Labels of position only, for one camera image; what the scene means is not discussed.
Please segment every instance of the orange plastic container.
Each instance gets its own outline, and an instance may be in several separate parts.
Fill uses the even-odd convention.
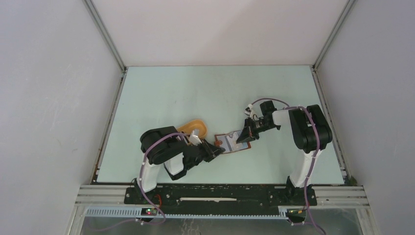
[[[185,125],[177,128],[179,132],[185,132],[186,134],[189,134],[189,135],[192,134],[192,131],[195,129],[199,130],[198,137],[201,140],[204,139],[206,135],[208,134],[208,129],[206,128],[205,123],[200,119],[192,120],[186,123]]]

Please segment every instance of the white wall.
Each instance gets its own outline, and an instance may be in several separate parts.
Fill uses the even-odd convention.
[[[413,234],[415,1],[358,1],[319,69],[381,233]]]
[[[95,0],[128,66],[313,64],[347,0]]]
[[[0,8],[0,234],[63,234],[120,70],[81,0]]]

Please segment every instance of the white table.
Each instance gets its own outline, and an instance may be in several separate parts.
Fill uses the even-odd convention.
[[[97,181],[129,183],[138,176],[139,138],[145,131],[199,118],[213,143],[215,134],[242,129],[247,104],[262,97],[292,106],[320,104],[308,66],[129,67]],[[260,114],[259,104],[254,108]],[[297,156],[290,127],[260,133],[251,146],[203,162],[177,181],[162,169],[158,182],[285,184]],[[312,183],[343,183],[332,144],[319,157]]]

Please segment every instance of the metal frame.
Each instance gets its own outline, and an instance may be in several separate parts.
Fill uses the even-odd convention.
[[[115,57],[117,63],[119,64],[121,70],[123,71],[122,80],[120,82],[115,101],[113,104],[113,109],[110,114],[106,131],[102,139],[102,147],[97,156],[97,164],[95,171],[92,173],[92,182],[93,178],[96,176],[97,170],[99,171],[99,166],[101,164],[102,158],[105,151],[105,147],[108,141],[109,132],[114,120],[114,115],[116,108],[118,106],[119,98],[121,91],[124,85],[125,76],[126,76],[126,67],[112,41],[110,35],[102,22],[98,11],[93,4],[93,0],[83,0],[87,9],[89,10],[92,19],[96,23],[98,29],[100,30],[104,40],[108,44],[113,56]],[[329,120],[330,127],[333,130],[333,144],[339,161],[340,169],[345,178],[351,177],[351,172],[349,171],[349,164],[347,159],[342,153],[342,148],[338,140],[338,136],[335,132],[335,127],[333,126],[333,121],[331,118],[331,113],[327,105],[326,98],[324,96],[324,90],[320,83],[318,73],[316,72],[317,68],[320,66],[326,52],[330,48],[333,39],[337,36],[341,26],[343,25],[348,14],[352,10],[356,0],[348,0],[341,15],[336,21],[333,30],[328,37],[326,43],[324,44],[319,56],[314,65],[310,66],[313,79],[316,85],[316,89],[320,98],[320,102],[323,107],[324,114]],[[134,218],[137,215],[137,211],[142,207],[147,207],[147,205],[125,205],[124,204],[124,195],[127,185],[82,185],[80,187],[78,196],[75,201],[74,208],[71,213],[69,225],[66,231],[66,235],[79,235],[82,230],[82,225],[84,218],[86,216],[110,216],[110,217],[130,217]],[[332,208],[341,208],[341,209],[356,209],[356,213],[359,218],[361,229],[363,235],[378,235],[379,232],[376,227],[372,212],[370,210],[369,202],[366,197],[366,193],[363,187],[354,187],[354,186],[314,186],[315,194],[317,197],[317,206],[312,206],[311,208],[315,209],[332,209]],[[295,206],[279,206],[278,207],[282,212],[280,216],[252,216],[254,219],[286,219],[285,212],[287,209],[296,209],[302,207]],[[169,218],[188,218],[187,215],[167,215]],[[191,218],[225,218],[226,216],[197,216],[192,215]]]

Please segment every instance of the table surface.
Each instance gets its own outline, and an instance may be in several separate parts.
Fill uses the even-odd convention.
[[[244,109],[263,97],[292,106],[320,104],[308,66],[129,67],[97,181],[129,183],[138,177],[143,157],[139,138],[145,131],[202,119],[206,140],[213,143],[215,134],[242,129]],[[254,109],[261,113],[259,103]],[[158,183],[285,184],[298,155],[290,127],[260,133],[251,146],[203,162],[176,181],[162,169]],[[331,143],[311,182],[343,184]]]

